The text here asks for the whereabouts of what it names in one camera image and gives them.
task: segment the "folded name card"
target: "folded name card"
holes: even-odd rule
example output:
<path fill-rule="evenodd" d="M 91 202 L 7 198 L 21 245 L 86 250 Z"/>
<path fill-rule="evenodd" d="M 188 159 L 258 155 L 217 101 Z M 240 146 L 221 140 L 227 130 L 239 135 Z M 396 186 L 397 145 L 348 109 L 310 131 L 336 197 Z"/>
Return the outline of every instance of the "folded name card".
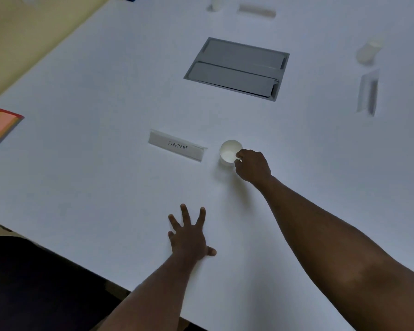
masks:
<path fill-rule="evenodd" d="M 183 139 L 179 139 L 168 134 L 150 130 L 149 144 L 158 146 L 183 156 L 195 159 L 197 161 L 203 160 L 205 147 L 190 143 Z"/>

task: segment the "white table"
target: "white table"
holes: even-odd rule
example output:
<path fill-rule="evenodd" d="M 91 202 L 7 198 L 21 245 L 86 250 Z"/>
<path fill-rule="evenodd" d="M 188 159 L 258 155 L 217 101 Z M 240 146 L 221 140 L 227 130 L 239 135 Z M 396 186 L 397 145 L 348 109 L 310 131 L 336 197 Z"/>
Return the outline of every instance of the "white table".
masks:
<path fill-rule="evenodd" d="M 134 289 L 170 254 L 167 215 L 207 209 L 218 250 L 182 316 L 209 331 L 351 330 L 295 259 L 263 197 L 218 166 L 227 139 L 414 269 L 414 0 L 111 0 L 0 97 L 25 120 L 0 145 L 0 224 Z M 387 30 L 376 117 L 354 55 Z M 183 79 L 208 37 L 289 52 L 276 102 Z M 208 147 L 201 163 L 149 129 Z"/>

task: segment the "right hand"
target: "right hand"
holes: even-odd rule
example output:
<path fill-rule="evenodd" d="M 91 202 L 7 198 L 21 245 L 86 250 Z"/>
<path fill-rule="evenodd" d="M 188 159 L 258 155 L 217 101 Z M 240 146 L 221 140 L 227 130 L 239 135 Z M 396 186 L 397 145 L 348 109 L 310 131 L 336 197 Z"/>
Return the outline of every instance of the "right hand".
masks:
<path fill-rule="evenodd" d="M 243 180 L 256 188 L 270 180 L 271 170 L 262 153 L 241 150 L 236 153 L 236 157 L 241 158 L 241 160 L 235 160 L 236 173 Z"/>

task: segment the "black chair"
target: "black chair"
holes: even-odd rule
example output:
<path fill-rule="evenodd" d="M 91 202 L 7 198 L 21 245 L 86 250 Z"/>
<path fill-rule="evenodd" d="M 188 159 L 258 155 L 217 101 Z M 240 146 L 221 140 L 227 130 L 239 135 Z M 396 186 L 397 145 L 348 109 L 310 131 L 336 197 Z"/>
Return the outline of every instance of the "black chair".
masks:
<path fill-rule="evenodd" d="M 90 331 L 120 303 L 105 279 L 19 237 L 0 237 L 0 331 Z"/>

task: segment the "white cup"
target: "white cup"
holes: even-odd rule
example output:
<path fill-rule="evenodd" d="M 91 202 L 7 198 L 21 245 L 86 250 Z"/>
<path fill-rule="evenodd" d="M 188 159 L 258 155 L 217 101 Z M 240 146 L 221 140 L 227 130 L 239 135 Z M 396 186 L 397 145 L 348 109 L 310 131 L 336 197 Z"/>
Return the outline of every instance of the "white cup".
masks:
<path fill-rule="evenodd" d="M 236 153 L 242 150 L 242 144 L 237 140 L 228 140 L 221 145 L 219 155 L 221 157 L 221 164 L 225 166 L 234 166 L 234 161 L 238 159 Z"/>

